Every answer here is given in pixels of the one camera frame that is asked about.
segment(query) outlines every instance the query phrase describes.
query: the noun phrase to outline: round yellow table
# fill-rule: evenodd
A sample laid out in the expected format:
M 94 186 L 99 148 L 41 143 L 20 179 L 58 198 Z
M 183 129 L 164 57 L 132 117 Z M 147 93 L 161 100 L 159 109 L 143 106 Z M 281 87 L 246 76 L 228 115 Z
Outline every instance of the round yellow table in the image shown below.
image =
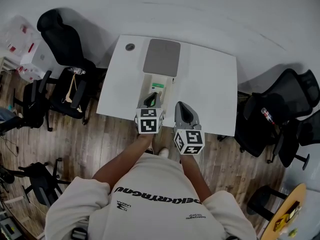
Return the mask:
M 306 192 L 306 184 L 301 183 L 284 199 L 280 208 L 269 220 L 260 240 L 275 240 L 279 237 L 280 232 L 274 232 L 275 223 L 289 210 L 292 205 L 294 205 L 296 201 L 300 202 L 300 206 L 303 206 Z

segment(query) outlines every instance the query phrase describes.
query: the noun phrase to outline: white t-shirt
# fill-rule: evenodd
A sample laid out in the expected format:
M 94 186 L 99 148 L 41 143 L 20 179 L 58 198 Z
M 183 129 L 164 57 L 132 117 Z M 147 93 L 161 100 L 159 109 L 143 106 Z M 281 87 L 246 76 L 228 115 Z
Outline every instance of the white t-shirt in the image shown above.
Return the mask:
M 76 177 L 46 215 L 46 240 L 71 239 L 89 217 L 89 240 L 256 240 L 232 194 L 199 201 L 182 166 L 143 154 L 110 193 L 110 186 Z

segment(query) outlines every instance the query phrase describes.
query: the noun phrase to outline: round hole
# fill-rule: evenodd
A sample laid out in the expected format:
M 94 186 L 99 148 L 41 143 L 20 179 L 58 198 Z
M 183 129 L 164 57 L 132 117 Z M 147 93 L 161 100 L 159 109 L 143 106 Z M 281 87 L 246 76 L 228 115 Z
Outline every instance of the round hole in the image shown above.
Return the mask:
M 133 44 L 133 43 L 128 43 L 126 46 L 125 46 L 125 49 L 127 51 L 132 51 L 136 46 Z

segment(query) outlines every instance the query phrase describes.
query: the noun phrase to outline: white table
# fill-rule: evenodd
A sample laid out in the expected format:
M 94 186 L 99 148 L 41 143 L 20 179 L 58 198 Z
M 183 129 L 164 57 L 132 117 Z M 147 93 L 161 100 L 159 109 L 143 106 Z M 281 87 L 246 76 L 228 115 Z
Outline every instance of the white table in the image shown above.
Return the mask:
M 97 113 L 133 120 L 144 80 L 143 67 L 150 39 L 121 35 L 103 83 Z M 175 126 L 178 101 L 198 114 L 206 133 L 235 135 L 237 116 L 236 57 L 205 47 L 179 42 L 180 57 L 175 83 L 163 125 Z M 134 44 L 132 51 L 125 49 Z

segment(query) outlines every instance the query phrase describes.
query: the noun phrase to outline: white wall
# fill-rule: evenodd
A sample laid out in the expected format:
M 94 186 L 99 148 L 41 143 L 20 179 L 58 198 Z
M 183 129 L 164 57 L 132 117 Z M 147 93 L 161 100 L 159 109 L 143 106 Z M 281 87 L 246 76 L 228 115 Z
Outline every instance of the white wall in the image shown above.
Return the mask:
M 73 9 L 78 14 L 65 22 L 77 28 L 85 55 L 95 63 L 112 53 L 119 34 L 133 34 L 234 55 L 239 83 L 290 63 L 319 71 L 320 79 L 320 0 L 0 0 L 0 5 L 0 25 L 20 14 L 36 26 L 49 9 Z

